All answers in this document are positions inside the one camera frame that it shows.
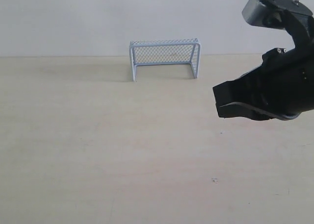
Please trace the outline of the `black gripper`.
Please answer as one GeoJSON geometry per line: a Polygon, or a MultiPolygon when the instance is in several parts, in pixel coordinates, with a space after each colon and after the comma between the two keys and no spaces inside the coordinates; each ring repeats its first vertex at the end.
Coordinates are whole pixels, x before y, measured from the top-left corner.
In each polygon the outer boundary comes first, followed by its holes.
{"type": "Polygon", "coordinates": [[[250,71],[212,88],[220,118],[253,121],[294,120],[314,108],[314,17],[312,13],[279,12],[273,19],[293,39],[292,50],[272,49],[262,55],[262,74],[250,71]]]}

